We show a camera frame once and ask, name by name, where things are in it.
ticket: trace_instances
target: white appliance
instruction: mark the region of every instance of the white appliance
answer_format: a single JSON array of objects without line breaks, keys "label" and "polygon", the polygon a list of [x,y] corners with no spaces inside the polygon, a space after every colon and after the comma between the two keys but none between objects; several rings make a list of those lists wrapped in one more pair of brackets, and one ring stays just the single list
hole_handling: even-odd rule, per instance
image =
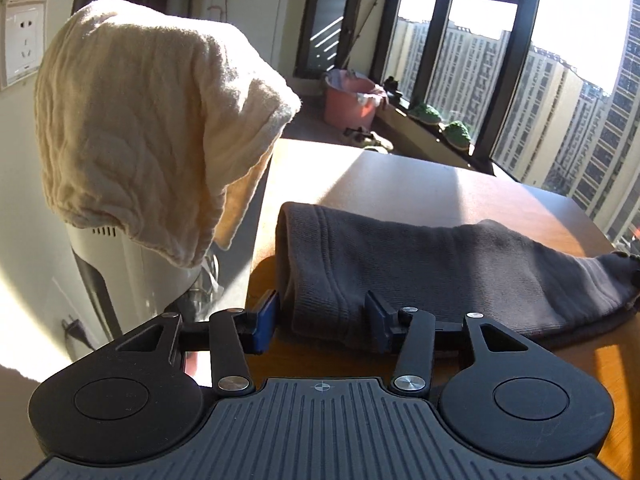
[{"label": "white appliance", "polygon": [[[193,303],[188,292],[202,267],[174,267],[113,227],[77,229],[67,225],[66,229],[84,286],[109,339],[127,333],[172,304],[182,310],[181,301]],[[208,286],[217,289],[217,283]],[[210,300],[216,291],[209,291]]]}]

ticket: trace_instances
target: gray cloth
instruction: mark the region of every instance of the gray cloth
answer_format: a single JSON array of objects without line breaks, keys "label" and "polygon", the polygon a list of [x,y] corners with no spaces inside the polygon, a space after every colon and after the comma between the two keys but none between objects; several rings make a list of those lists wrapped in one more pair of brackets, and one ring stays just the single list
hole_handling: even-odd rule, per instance
[{"label": "gray cloth", "polygon": [[368,290],[439,321],[482,312],[548,348],[572,344],[633,317],[639,269],[636,258],[576,258],[492,220],[418,227],[288,202],[276,228],[284,324],[351,348],[369,348]]}]

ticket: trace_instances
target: black circular disc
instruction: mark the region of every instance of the black circular disc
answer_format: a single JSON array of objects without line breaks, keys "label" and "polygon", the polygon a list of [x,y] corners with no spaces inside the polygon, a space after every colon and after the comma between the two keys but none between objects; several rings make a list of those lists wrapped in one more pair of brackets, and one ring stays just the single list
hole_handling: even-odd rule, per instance
[{"label": "black circular disc", "polygon": [[444,387],[443,420],[472,448],[512,462],[597,453],[613,420],[606,389],[550,352],[530,352],[476,358]]},{"label": "black circular disc", "polygon": [[61,370],[31,396],[29,418],[47,453],[84,463],[138,462],[178,445],[199,423],[204,400],[193,379],[160,351],[118,345]]},{"label": "black circular disc", "polygon": [[524,420],[547,420],[569,405],[569,397],[560,386],[531,377],[503,382],[494,390],[494,400],[505,413]]},{"label": "black circular disc", "polygon": [[149,391],[132,379],[113,377],[83,386],[76,393],[76,408],[97,420],[118,420],[145,407]]}]

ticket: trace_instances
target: appliance vent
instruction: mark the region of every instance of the appliance vent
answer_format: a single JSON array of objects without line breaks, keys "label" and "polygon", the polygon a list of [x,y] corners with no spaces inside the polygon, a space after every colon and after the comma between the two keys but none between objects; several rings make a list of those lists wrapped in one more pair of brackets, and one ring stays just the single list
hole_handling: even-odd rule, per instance
[{"label": "appliance vent", "polygon": [[96,227],[96,228],[92,228],[91,232],[94,235],[103,235],[103,236],[113,236],[113,237],[115,237],[116,228],[115,227]]}]

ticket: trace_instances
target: wooden table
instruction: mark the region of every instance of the wooden table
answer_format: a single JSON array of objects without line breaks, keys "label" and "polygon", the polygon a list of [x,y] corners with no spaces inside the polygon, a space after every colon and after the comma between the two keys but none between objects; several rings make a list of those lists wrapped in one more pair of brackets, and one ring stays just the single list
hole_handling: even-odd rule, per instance
[{"label": "wooden table", "polygon": [[[572,200],[493,176],[356,148],[279,140],[271,162],[255,243],[248,306],[274,288],[274,231],[280,206],[317,203],[380,220],[456,226],[491,218],[534,240],[575,256],[612,247]],[[556,352],[596,377],[615,403],[613,427],[599,458],[621,478],[640,478],[640,321]],[[395,359],[285,342],[249,357],[257,383],[266,377],[382,376]],[[434,382],[456,372],[438,366]]]}]

